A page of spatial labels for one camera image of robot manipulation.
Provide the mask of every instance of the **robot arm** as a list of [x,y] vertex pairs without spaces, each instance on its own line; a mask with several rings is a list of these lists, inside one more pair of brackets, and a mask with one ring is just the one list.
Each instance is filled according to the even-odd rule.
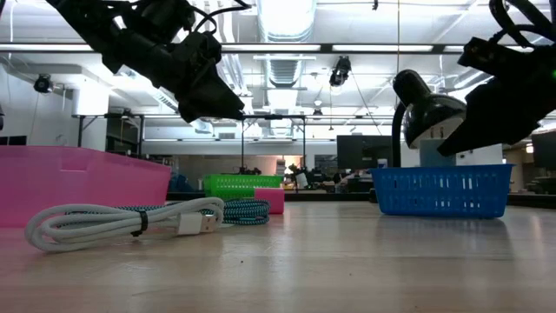
[[[527,31],[556,42],[556,28],[528,0],[508,2],[532,24],[514,24],[502,0],[490,1],[491,12],[502,30],[488,41],[472,38],[458,63],[493,78],[466,96],[466,120],[439,147],[445,156],[496,143],[517,143],[556,109],[556,47],[537,46],[521,35],[521,31]],[[499,45],[506,34],[533,51],[518,52]]]
[[[172,43],[180,29],[191,31],[195,12],[211,15],[186,0],[47,0],[91,48],[103,55],[103,63],[113,73],[126,65],[150,79],[156,87],[173,92],[179,112],[186,122],[198,117],[241,119],[243,102],[218,77],[215,65],[222,47],[215,32],[192,31],[181,43]],[[249,6],[242,1],[240,8]],[[120,28],[116,18],[125,27]]]

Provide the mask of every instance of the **blue plastic basket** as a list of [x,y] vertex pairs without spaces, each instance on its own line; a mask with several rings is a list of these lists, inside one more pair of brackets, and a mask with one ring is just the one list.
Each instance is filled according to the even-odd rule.
[[390,215],[495,218],[504,215],[511,164],[373,170]]

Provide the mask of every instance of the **charging cable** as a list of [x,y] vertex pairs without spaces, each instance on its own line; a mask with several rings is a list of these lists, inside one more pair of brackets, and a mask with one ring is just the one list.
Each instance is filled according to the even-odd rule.
[[[202,210],[210,210],[214,215],[203,215]],[[115,236],[140,236],[147,228],[173,228],[177,235],[212,232],[223,219],[224,202],[217,197],[138,211],[94,204],[65,204],[33,216],[25,227],[25,239],[40,250],[66,252],[96,247]]]

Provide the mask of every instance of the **green basket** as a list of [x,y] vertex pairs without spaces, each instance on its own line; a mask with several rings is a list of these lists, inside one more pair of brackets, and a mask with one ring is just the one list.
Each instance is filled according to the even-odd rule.
[[255,188],[280,188],[281,176],[255,175],[206,175],[206,196],[218,196],[224,200],[255,196]]

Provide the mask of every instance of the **pink container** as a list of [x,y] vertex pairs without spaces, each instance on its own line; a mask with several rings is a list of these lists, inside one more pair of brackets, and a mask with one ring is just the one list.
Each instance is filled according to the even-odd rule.
[[67,203],[161,205],[170,168],[72,147],[0,147],[0,227]]
[[284,214],[284,189],[255,188],[255,199],[270,202],[270,214]]

